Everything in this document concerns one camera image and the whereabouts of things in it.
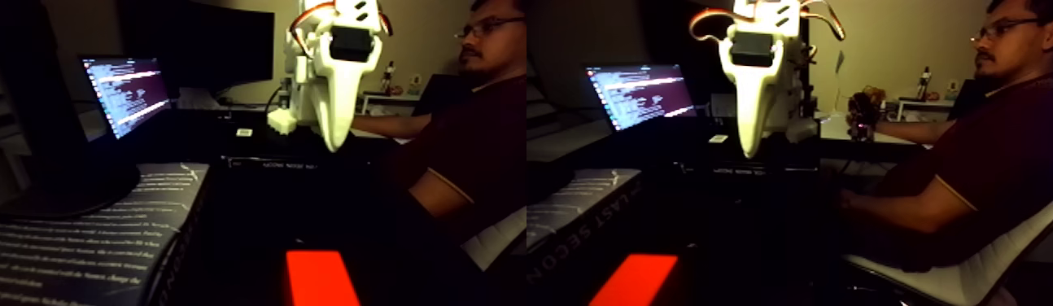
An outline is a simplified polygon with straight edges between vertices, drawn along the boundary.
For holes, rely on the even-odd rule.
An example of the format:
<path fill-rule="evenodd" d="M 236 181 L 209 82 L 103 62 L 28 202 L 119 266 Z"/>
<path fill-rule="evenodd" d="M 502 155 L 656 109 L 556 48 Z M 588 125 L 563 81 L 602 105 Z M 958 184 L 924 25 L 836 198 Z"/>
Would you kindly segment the person's hand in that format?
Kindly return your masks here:
<path fill-rule="evenodd" d="M 850 114 L 847 117 L 847 132 L 854 142 L 873 142 L 876 140 L 876 125 L 879 121 L 880 113 Z"/>

